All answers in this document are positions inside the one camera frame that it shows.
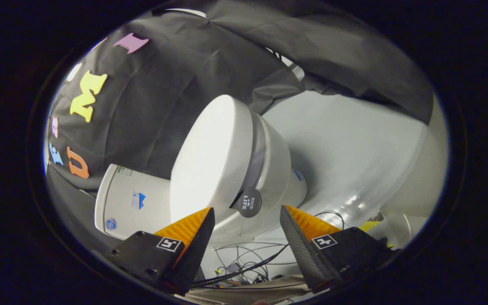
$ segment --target white toilet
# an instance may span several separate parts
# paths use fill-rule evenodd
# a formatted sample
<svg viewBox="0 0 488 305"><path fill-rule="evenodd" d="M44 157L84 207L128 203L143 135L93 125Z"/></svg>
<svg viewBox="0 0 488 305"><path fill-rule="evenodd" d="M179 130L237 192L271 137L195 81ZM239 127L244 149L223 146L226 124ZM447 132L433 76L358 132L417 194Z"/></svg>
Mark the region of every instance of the white toilet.
<svg viewBox="0 0 488 305"><path fill-rule="evenodd" d="M120 198L112 200L120 196L110 195L132 196L133 183L141 182L116 186L109 182L111 176L114 170L109 168L97 196L95 224L97 229L120 239L127 237L115 234L118 228L110 218L116 218L101 211L117 210L118 226L130 226L126 230L130 235L137 230L155 233L211 206L216 217L211 244L251 241L279 222L282 204L299 206L307 191L303 175L291 168L290 153L281 135L259 114L229 95L215 98L199 115L176 158L170 183L137 174L138 179L148 181L154 193L160 193L150 196L149 205L157 208L143 213L149 214L151 222L144 221L148 215L137 218L136 204Z"/></svg>

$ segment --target toilet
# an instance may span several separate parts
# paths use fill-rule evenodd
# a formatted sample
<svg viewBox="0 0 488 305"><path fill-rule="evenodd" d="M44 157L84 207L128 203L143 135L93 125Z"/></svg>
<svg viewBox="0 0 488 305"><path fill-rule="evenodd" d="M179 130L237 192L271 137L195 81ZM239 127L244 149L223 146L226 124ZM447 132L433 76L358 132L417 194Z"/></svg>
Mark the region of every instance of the toilet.
<svg viewBox="0 0 488 305"><path fill-rule="evenodd" d="M111 175L114 173L107 170L99 194L108 194L109 189L117 187L105 182ZM115 236L117 228L112 228L111 222L106 224L111 216L101 212L111 210L112 205L126 205L118 209L118 217L120 222L133 226L130 231L151 233L213 207L216 225L211 245L240 243L253 240L277 224L281 205L298 207L307 191L304 176L291 167L289 149L281 135L259 114L229 95L212 100L198 116L178 153L170 182L146 176L137 175L160 194L151 196L159 208L159 213L148 212L152 221L134 222L136 204L101 195L95 207L97 229ZM127 185L122 192L132 195L130 188Z"/></svg>

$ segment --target black cable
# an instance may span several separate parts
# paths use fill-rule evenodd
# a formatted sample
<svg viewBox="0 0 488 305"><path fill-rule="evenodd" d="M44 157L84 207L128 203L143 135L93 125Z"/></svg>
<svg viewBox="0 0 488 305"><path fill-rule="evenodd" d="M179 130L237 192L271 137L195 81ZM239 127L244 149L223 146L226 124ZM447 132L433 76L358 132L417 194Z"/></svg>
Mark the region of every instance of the black cable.
<svg viewBox="0 0 488 305"><path fill-rule="evenodd" d="M251 263L251 264L253 264L253 265L254 265L254 264L257 264L256 262L247 262L246 264L244 264L244 266L242 266L242 268L246 268L246 265L247 265L247 264L250 264L250 263ZM266 277L264 274L262 274L261 272L258 272L257 270L250 270L249 272L255 272L256 274L258 274L258 275L262 276L263 278L265 278L265 277Z"/></svg>
<svg viewBox="0 0 488 305"><path fill-rule="evenodd" d="M259 254L257 254L257 252L256 252L256 251L251 250L251 249L248 249L248 248L246 248L246 247L242 247L242 246L240 246L240 247L241 247L241 248L243 248L243 249L248 250L248 252L245 252L245 253L243 253L242 255L238 255L238 245L237 245L237 246L236 246L236 255L237 255L237 256L236 256L236 261L237 261L237 262L238 262L238 259L239 259L240 257L244 256L244 254L249 253L249 252L254 253L254 254L257 256L257 257L259 257L259 259L261 260L261 262L263 262L263 261L264 261L263 257L260 257L260 256L259 256ZM266 278L269 278L269 269L267 268L267 266L263 266L263 271L264 271L264 272L265 272L265 274L266 274Z"/></svg>
<svg viewBox="0 0 488 305"><path fill-rule="evenodd" d="M269 263L267 265L291 265L291 264L296 264L297 262L292 262L292 263Z"/></svg>
<svg viewBox="0 0 488 305"><path fill-rule="evenodd" d="M223 247L215 248L216 250L221 250L225 248L230 248L235 245L243 245L243 244L263 244L263 245L279 245L279 246L285 246L285 244L281 243L262 243L261 241L250 241L249 243L236 243L236 244L229 244L229 245L224 245Z"/></svg>
<svg viewBox="0 0 488 305"><path fill-rule="evenodd" d="M248 248L246 248L246 247L242 247L242 246L241 246L241 248L247 249L248 251L246 251L246 252L242 253L241 255L238 255L238 245L239 245L239 244L235 244L235 245L236 245L236 248L237 248L237 255L238 255L238 256L236 257L236 259L235 259L234 261L232 261L231 263L229 263L229 266L231 266L231 265L232 265L232 264L234 264L235 262L238 262L238 259L239 259L240 257L242 257L243 255L245 255L245 254L247 254L247 253L249 253L249 252L253 252L255 255L257 255L257 257L259 257L259 259L261 259L261 261L263 261L263 258L262 258L261 256L259 256L257 253L255 253L255 251L256 251L256 250L260 250L260 249L264 249L264 248L269 248L269 247L285 246L285 245L283 245L283 244L274 244L274 243L261 243L261 244L272 244L272 245L270 245L270 246L265 246L265 247L259 247L259 248L254 249L254 250L251 250L251 249L248 249ZM216 248L216 249L214 249L214 251L216 251L216 254L218 255L218 258L219 258L219 254L217 253L217 251L218 251L218 250L221 250L221 249L230 249L230 248L233 248L233 247L234 247L234 245L228 245L228 246L225 246L225 247ZM267 267L266 267L266 266L265 266L265 267L263 267L262 269L263 269L263 271L264 271L264 272L265 272L265 274L266 274L266 278L269 278L269 277L268 277L268 274L269 274L269 269L267 269Z"/></svg>
<svg viewBox="0 0 488 305"><path fill-rule="evenodd" d="M220 287L205 287L205 289L265 290L265 289L278 289L278 288L286 288L286 287L300 286L302 284L306 284L306 282L302 282L300 284L292 284L292 285L276 286L276 287L265 287L265 288L236 288L236 287L220 288Z"/></svg>
<svg viewBox="0 0 488 305"><path fill-rule="evenodd" d="M271 246L259 247L259 248L254 249L254 250L257 251L257 250L260 250L260 249L265 249L265 248L270 248L270 247L278 247L278 246L285 246L285 245L283 245L283 244L275 244L275 245L271 245ZM218 248L218 249L220 250L220 249L228 249L228 248L231 248L231 247L223 247L223 248Z"/></svg>
<svg viewBox="0 0 488 305"><path fill-rule="evenodd" d="M219 259L219 261L221 262L221 264L223 265L223 268L225 268L225 270L227 270L227 266L225 266L225 264L223 263L223 261L221 260L221 257L219 257L219 253L217 253L216 251L216 255L217 255L217 258Z"/></svg>
<svg viewBox="0 0 488 305"><path fill-rule="evenodd" d="M317 213L314 216L318 216L321 214L335 214L335 215L337 215L342 220L342 230L344 230L344 218L342 217L342 215L340 215L339 213L337 213L335 211L325 211L325 212Z"/></svg>
<svg viewBox="0 0 488 305"><path fill-rule="evenodd" d="M249 268L246 268L246 269L243 269L241 270L240 272L236 272L234 274L228 274L228 275L225 275L225 276L222 276L222 277L215 277L215 278L209 278L207 280L198 280L197 282L193 282L193 284L191 285L192 288L197 288L197 287L202 287L202 286L207 286L207 285L211 285L211 284L215 284L215 283L219 283L219 282L222 282L223 280L227 280L231 277L234 277L234 276L237 276L237 275L240 275L244 272L247 272L249 270L252 270L252 269L255 269L255 268L259 268L260 266L263 266L267 263L270 263L273 259L275 259L280 253L282 253L282 251L285 250L285 248L287 248L289 244L285 245L282 247L282 249L280 249L277 253L275 253L274 255L271 255L269 258L265 259L263 262L260 262L256 265L253 265Z"/></svg>

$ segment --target black fabric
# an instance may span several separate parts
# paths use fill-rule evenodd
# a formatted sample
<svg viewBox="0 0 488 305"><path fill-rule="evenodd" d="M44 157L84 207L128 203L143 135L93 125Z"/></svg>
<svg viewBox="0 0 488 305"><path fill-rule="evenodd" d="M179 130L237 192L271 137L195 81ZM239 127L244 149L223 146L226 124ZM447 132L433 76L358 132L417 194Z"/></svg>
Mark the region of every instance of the black fabric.
<svg viewBox="0 0 488 305"><path fill-rule="evenodd" d="M106 252L121 243L95 228L95 198L76 189L53 166L47 168L47 186L62 222L84 247Z"/></svg>
<svg viewBox="0 0 488 305"><path fill-rule="evenodd" d="M433 92L426 75L383 35L335 8L298 0L219 0L205 13L212 23L333 82L340 94L392 102L430 120Z"/></svg>
<svg viewBox="0 0 488 305"><path fill-rule="evenodd" d="M113 47L129 33L150 40L132 54ZM143 15L111 33L81 62L74 79L64 81L55 96L51 117L59 119L59 135L49 133L48 141L64 161L56 171L85 191L97 191L110 164L170 178L195 119L219 95L230 94L261 113L275 99L304 90L264 47L180 11ZM108 75L91 104L89 123L69 114L86 71ZM85 160L88 179L69 171L67 146Z"/></svg>

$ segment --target label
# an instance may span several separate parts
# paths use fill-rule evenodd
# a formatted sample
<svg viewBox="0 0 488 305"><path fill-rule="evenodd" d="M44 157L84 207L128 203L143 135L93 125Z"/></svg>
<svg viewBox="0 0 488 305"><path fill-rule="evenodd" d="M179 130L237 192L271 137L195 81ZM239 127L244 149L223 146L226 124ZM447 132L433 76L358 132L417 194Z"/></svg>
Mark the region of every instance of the label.
<svg viewBox="0 0 488 305"><path fill-rule="evenodd" d="M261 208L261 195L253 187L246 187L232 208L246 218L256 216Z"/></svg>
<svg viewBox="0 0 488 305"><path fill-rule="evenodd" d="M333 237L331 237L331 235L323 235L320 237L312 238L312 241L319 249L325 249L338 243L334 240Z"/></svg>
<svg viewBox="0 0 488 305"><path fill-rule="evenodd" d="M143 193L137 193L136 191L133 191L131 207L136 210L140 210L144 206L144 198L146 198L146 196Z"/></svg>
<svg viewBox="0 0 488 305"><path fill-rule="evenodd" d="M105 221L105 226L109 230L116 230L118 224L116 223L116 220L114 220L114 218L109 218Z"/></svg>
<svg viewBox="0 0 488 305"><path fill-rule="evenodd" d="M176 252L176 249L178 248L180 243L182 242L179 241L178 239L164 237L161 241L159 241L157 247L167 251Z"/></svg>
<svg viewBox="0 0 488 305"><path fill-rule="evenodd" d="M122 175L126 175L126 176L131 176L131 173L133 171L130 170L129 168L124 168L123 166L118 166L118 168L116 168L116 172L118 174L122 174Z"/></svg>

